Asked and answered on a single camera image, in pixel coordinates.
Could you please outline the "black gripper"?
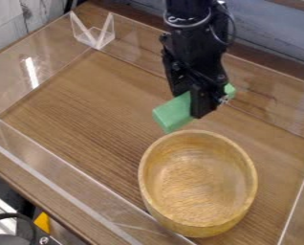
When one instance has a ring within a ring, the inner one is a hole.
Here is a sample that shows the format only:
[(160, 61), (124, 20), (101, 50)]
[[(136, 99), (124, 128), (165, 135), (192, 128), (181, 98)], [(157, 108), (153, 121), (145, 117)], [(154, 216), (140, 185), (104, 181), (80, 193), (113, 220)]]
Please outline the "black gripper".
[(165, 23), (168, 32), (160, 42), (168, 87), (174, 97), (190, 92), (190, 116), (201, 119), (217, 109), (226, 94), (222, 55), (228, 48), (228, 21), (165, 19)]

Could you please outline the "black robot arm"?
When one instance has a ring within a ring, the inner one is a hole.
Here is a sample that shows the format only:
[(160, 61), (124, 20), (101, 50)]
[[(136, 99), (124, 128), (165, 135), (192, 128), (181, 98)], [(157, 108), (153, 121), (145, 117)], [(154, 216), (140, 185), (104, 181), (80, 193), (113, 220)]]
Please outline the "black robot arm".
[(228, 19), (218, 0), (166, 0), (160, 42), (168, 86), (174, 97), (189, 93), (194, 119), (213, 112), (226, 95)]

